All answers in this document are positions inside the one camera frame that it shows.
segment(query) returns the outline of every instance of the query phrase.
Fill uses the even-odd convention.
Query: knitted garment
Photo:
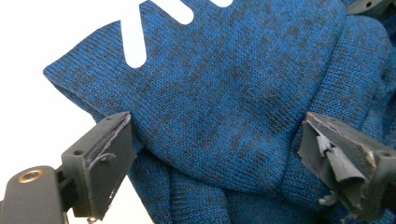
[[[97,121],[131,111],[129,177],[156,223],[345,220],[341,204],[318,203],[330,192],[301,165],[300,125],[317,112],[396,148],[396,50],[383,24],[337,0],[183,2],[189,25],[140,5],[141,67],[126,63],[113,22],[46,77]]]

